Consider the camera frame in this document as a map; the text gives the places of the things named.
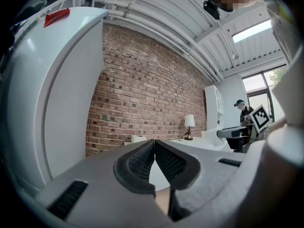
ceiling pipe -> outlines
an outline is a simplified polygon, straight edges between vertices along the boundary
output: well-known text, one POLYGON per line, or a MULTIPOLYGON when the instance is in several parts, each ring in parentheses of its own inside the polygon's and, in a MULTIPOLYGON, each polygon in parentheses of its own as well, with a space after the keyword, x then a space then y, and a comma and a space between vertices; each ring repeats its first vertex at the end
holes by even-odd
POLYGON ((211 75, 213 76, 213 78, 215 79, 216 82, 220 82, 218 76, 213 72, 213 70, 211 70, 211 68, 208 66, 208 64, 206 63, 206 61, 203 60, 203 58, 201 56, 199 56, 199 54, 194 51, 192 48, 190 48, 187 44, 185 44, 184 41, 182 41, 180 38, 178 38, 176 35, 174 35, 173 33, 167 31, 164 29, 164 27, 157 25, 147 19, 144 19, 138 15, 134 15, 134 14, 129 14, 129 13, 125 13, 123 11, 116 11, 116 10, 108 10, 108 13, 111 15, 116 15, 119 17, 124 17, 124 18, 128 18, 131 20, 135 20, 137 22, 140 22, 156 31, 161 32, 163 35, 171 38, 173 41, 176 41, 179 45, 181 45, 183 48, 185 48, 186 50, 188 50, 188 52, 197 60, 199 61, 199 64, 202 65, 202 67, 204 66, 205 69, 211 73, 211 75))
MULTIPOLYGON (((206 54, 206 52, 190 36, 188 36, 184 31, 182 31, 180 28, 178 28, 174 24, 170 23, 169 21, 165 20, 164 18, 162 18, 158 14, 154 13, 153 11, 146 11, 145 9, 140 8, 138 6, 135 6, 131 3, 111 1, 111 0, 96 0, 96 1, 102 2, 104 4, 108 4, 108 5, 116 5, 116 6, 119 6, 119 7, 126 8, 128 10, 133 10, 133 11, 139 12, 141 14, 147 15, 147 16, 163 23, 164 25, 168 26, 173 31, 177 32, 182 37, 184 37, 188 42, 190 42, 199 51, 199 53, 203 56, 203 58, 207 60, 209 65, 211 65, 211 67, 214 69, 214 71, 217 73, 217 75, 220 77, 220 79, 224 80, 223 75, 220 73, 218 68, 214 65, 214 63, 212 62, 210 57, 206 54)), ((123 17, 125 17, 127 15, 130 15, 130 14, 128 14, 127 12, 124 12, 123 17)))
POLYGON ((170 44, 172 44, 173 46, 177 47, 179 50, 181 50, 182 52, 184 52, 184 54, 179 53, 183 58, 185 58, 186 60, 190 61, 203 75, 204 77, 210 81, 211 83, 214 82, 214 80, 212 80, 211 75, 209 74, 209 72, 204 69, 202 66, 200 66, 200 63, 194 58, 192 57, 187 51, 185 51, 183 48, 181 48, 178 44, 176 44, 174 41, 172 41, 171 39, 169 39, 168 37, 164 36, 163 34, 159 33, 158 31, 151 29, 148 26, 145 26, 139 22, 136 22, 134 20, 128 19, 128 18, 124 18, 124 17, 120 17, 120 16, 116 16, 116 15, 109 15, 109 17, 112 18, 116 18, 116 19, 120 19, 120 20, 124 20, 127 21, 129 23, 135 24, 137 26, 140 26, 156 35, 158 35, 159 37, 163 38, 164 40, 166 40, 167 42, 169 42, 170 44))

person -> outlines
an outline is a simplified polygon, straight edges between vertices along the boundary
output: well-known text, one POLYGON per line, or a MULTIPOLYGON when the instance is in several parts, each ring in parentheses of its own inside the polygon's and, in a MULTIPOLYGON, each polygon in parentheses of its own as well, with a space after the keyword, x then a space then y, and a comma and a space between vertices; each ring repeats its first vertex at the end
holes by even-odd
POLYGON ((238 107, 239 110, 241 110, 241 117, 240 117, 240 122, 243 122, 243 116, 248 116, 250 113, 254 111, 254 109, 250 106, 245 106, 245 102, 243 100, 238 100, 235 104, 234 107, 238 107))
MULTIPOLYGON (((292 72, 290 70, 285 74, 285 82, 279 83, 277 89, 274 89, 274 94, 277 97, 279 103, 281 104, 283 110, 285 111, 285 117, 269 125, 270 132, 283 127, 285 124, 299 125, 299 117, 295 117, 294 112, 299 112, 302 109, 298 106, 289 106, 284 104, 284 97, 279 97, 282 86, 286 85, 286 82, 290 78, 294 78, 296 75, 300 74, 303 69, 295 61, 295 58, 299 58, 302 55, 303 42, 302 37, 295 26, 295 19, 290 11, 290 9, 284 4, 282 0, 212 0, 219 8, 225 9, 239 9, 243 7, 248 7, 255 4, 258 1, 263 2, 266 5, 268 14, 271 19, 273 34, 278 42, 281 51, 286 59, 287 66, 289 68, 293 67, 292 72)), ((289 87, 290 92, 293 95, 289 95, 290 99, 299 98, 300 93, 294 89, 293 86, 289 87)))

white desk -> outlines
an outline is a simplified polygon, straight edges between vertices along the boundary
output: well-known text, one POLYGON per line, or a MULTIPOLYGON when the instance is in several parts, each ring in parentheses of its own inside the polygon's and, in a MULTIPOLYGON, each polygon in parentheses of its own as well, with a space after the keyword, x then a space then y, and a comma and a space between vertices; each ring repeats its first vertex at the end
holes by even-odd
POLYGON ((193 140, 174 139, 170 141, 205 150, 222 151, 224 149, 227 149, 225 148, 226 144, 214 146, 212 142, 208 139, 203 139, 199 137, 193 137, 193 140))

brick wall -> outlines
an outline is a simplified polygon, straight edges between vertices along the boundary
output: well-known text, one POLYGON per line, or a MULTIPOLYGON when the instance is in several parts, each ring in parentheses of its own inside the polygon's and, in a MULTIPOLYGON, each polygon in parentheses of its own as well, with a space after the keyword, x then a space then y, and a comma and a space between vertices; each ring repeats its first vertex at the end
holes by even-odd
POLYGON ((147 139, 182 137, 185 115, 193 114, 193 136, 206 126, 204 88, 189 62, 138 32, 104 25, 104 70, 87 121, 87 155, 113 150, 130 135, 147 139))

